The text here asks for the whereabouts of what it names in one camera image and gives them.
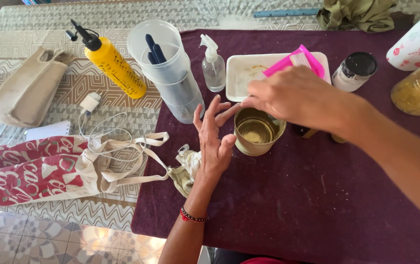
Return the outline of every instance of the pink scoop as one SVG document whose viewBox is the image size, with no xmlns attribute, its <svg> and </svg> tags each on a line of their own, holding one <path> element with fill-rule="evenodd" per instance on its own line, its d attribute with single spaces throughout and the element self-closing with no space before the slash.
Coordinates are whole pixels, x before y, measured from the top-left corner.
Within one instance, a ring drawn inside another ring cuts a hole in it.
<svg viewBox="0 0 420 264">
<path fill-rule="evenodd" d="M 324 78 L 324 67 L 321 63 L 318 62 L 318 60 L 307 50 L 307 48 L 303 45 L 300 45 L 300 47 L 290 53 L 287 57 L 284 57 L 282 60 L 280 60 L 278 63 L 275 63 L 272 67 L 266 69 L 262 73 L 266 75 L 267 77 L 272 76 L 275 72 L 279 70 L 283 70 L 288 66 L 293 66 L 292 61 L 290 60 L 291 55 L 295 55 L 298 53 L 304 53 L 304 55 L 307 58 L 307 61 L 311 65 L 311 70 L 319 76 L 319 78 Z"/>
</svg>

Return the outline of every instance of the white tray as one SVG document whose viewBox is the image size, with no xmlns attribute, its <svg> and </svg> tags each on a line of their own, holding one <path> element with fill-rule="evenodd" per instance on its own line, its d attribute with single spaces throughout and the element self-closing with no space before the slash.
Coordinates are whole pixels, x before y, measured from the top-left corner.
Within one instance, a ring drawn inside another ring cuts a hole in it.
<svg viewBox="0 0 420 264">
<path fill-rule="evenodd" d="M 323 80 L 331 84 L 327 57 L 321 52 L 311 54 L 324 66 Z M 248 97 L 248 84 L 252 80 L 263 80 L 263 70 L 287 57 L 290 53 L 234 55 L 226 61 L 226 98 L 233 102 L 241 102 Z"/>
</svg>

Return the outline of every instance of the red shirt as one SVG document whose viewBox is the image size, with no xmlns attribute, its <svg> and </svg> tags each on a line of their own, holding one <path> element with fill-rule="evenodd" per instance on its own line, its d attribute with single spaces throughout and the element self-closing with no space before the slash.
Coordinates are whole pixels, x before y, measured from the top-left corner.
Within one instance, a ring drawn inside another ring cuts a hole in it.
<svg viewBox="0 0 420 264">
<path fill-rule="evenodd" d="M 278 260 L 268 257 L 256 257 L 250 260 L 246 260 L 241 264 L 300 264 L 297 261 L 292 260 Z"/>
</svg>

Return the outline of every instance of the red and white bag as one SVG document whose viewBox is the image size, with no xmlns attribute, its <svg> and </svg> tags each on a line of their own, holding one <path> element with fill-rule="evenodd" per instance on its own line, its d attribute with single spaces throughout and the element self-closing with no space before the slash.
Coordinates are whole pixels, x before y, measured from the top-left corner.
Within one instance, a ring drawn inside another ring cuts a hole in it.
<svg viewBox="0 0 420 264">
<path fill-rule="evenodd" d="M 140 142 L 161 146 L 169 139 L 166 132 L 148 134 L 132 141 L 91 139 L 94 152 L 133 147 L 147 153 L 166 170 L 165 176 L 127 177 L 143 163 L 143 154 L 129 172 L 108 169 L 109 157 L 94 154 L 88 141 L 79 135 L 56 136 L 27 141 L 15 146 L 0 146 L 0 206 L 38 201 L 55 201 L 111 193 L 117 186 L 168 178 L 168 168 L 158 156 Z"/>
</svg>

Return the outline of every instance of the patterned tablecloth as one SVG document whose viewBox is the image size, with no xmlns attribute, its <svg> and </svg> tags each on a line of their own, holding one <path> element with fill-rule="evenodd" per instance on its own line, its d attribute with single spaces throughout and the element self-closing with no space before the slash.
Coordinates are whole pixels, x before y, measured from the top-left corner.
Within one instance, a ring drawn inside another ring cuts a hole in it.
<svg viewBox="0 0 420 264">
<path fill-rule="evenodd" d="M 76 124 L 86 94 L 99 90 L 103 100 L 87 125 L 97 123 L 119 112 L 128 112 L 125 128 L 135 137 L 155 130 L 161 97 L 148 80 L 147 94 L 131 99 L 96 68 L 85 56 L 84 45 L 71 42 L 65 30 L 72 30 L 70 19 L 110 39 L 132 67 L 143 75 L 126 48 L 126 38 L 132 27 L 143 20 L 161 19 L 175 25 L 179 31 L 206 29 L 255 30 L 319 30 L 314 15 L 266 17 L 252 19 L 253 11 L 276 9 L 320 8 L 322 0 L 164 0 L 164 1 L 97 1 L 37 6 L 13 6 L 0 10 L 0 84 L 38 46 L 63 48 L 78 58 L 71 63 L 62 78 L 54 101 L 43 125 L 71 120 Z M 420 0 L 399 0 L 394 10 L 420 15 Z M 111 122 L 115 126 L 121 120 Z M 0 124 L 0 145 L 25 141 L 25 129 Z M 114 139 L 126 140 L 116 134 Z M 118 151 L 116 157 L 131 159 L 135 152 Z M 117 172 L 130 170 L 133 164 L 113 162 Z M 143 169 L 137 172 L 143 176 Z M 67 201 L 49 201 L 1 210 L 43 218 L 96 225 L 131 231 L 130 223 L 135 209 L 139 184 L 117 188 L 114 193 Z"/>
</svg>

